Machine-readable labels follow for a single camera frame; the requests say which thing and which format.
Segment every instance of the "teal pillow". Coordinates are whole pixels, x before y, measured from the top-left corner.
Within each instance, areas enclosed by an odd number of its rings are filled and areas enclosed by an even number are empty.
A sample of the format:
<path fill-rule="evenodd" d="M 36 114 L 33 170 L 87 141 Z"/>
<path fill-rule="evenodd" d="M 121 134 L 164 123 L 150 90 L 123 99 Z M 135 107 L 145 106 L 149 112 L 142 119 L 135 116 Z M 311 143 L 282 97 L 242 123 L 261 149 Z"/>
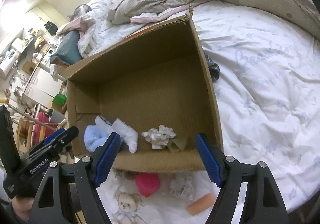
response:
<path fill-rule="evenodd" d="M 80 34 L 78 30 L 73 30 L 67 33 L 56 51 L 50 56 L 51 64 L 58 64 L 57 59 L 63 64 L 73 65 L 78 61 L 81 61 L 81 57 L 78 49 L 78 41 Z"/>

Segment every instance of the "cabinet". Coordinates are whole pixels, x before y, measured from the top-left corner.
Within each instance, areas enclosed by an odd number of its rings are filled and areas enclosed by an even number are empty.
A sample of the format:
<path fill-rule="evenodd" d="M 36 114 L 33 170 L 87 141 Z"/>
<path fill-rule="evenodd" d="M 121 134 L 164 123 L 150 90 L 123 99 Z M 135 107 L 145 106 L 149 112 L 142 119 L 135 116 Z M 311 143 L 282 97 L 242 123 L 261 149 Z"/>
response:
<path fill-rule="evenodd" d="M 38 89 L 52 97 L 55 97 L 57 94 L 59 94 L 62 85 L 61 80 L 58 79 L 55 81 L 48 72 L 40 67 L 36 68 L 36 71 L 33 74 L 30 82 L 32 85 L 36 86 Z"/>
<path fill-rule="evenodd" d="M 40 103 L 47 107 L 49 102 L 60 92 L 63 82 L 55 81 L 51 75 L 40 67 L 37 67 L 31 75 L 22 95 L 22 103 Z"/>

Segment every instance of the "crumpled tissue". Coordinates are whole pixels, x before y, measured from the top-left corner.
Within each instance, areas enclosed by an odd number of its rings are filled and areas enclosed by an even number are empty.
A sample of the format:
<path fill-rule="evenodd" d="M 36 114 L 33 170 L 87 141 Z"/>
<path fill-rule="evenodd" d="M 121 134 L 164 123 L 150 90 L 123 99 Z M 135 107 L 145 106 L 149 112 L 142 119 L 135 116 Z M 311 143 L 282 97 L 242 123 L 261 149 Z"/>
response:
<path fill-rule="evenodd" d="M 148 132 L 142 132 L 142 136 L 147 142 L 150 142 L 152 149 L 163 149 L 167 146 L 169 140 L 177 134 L 170 127 L 160 125 L 159 129 L 151 128 Z"/>

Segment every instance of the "person's hand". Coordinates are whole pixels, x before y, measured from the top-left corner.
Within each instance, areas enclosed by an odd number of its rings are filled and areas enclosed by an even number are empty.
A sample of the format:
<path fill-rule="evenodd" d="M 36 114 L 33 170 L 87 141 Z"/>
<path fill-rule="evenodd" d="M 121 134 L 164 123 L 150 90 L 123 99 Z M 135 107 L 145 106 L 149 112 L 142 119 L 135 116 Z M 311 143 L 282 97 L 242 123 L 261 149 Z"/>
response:
<path fill-rule="evenodd" d="M 12 199 L 13 210 L 25 222 L 29 220 L 33 200 L 34 198 L 19 198 L 17 196 Z"/>

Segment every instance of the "screw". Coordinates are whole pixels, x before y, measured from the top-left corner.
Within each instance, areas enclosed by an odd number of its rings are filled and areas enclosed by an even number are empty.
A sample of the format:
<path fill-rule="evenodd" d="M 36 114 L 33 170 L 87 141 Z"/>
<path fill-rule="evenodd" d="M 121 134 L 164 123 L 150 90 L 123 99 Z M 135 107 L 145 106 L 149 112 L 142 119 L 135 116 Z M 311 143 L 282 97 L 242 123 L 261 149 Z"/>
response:
<path fill-rule="evenodd" d="M 227 160 L 229 163 L 232 163 L 232 162 L 235 161 L 235 158 L 234 158 L 233 156 L 231 156 L 231 155 L 228 155 L 228 156 L 226 157 L 226 160 Z"/>
<path fill-rule="evenodd" d="M 266 168 L 267 167 L 267 164 L 263 161 L 259 162 L 259 165 L 262 167 L 262 168 Z"/>
<path fill-rule="evenodd" d="M 57 165 L 58 165 L 58 163 L 56 161 L 53 161 L 50 163 L 51 168 L 55 168 Z"/>
<path fill-rule="evenodd" d="M 85 157 L 82 158 L 82 162 L 84 162 L 84 163 L 87 163 L 87 162 L 89 162 L 90 160 L 91 160 L 91 157 L 90 157 L 90 156 L 85 156 Z"/>

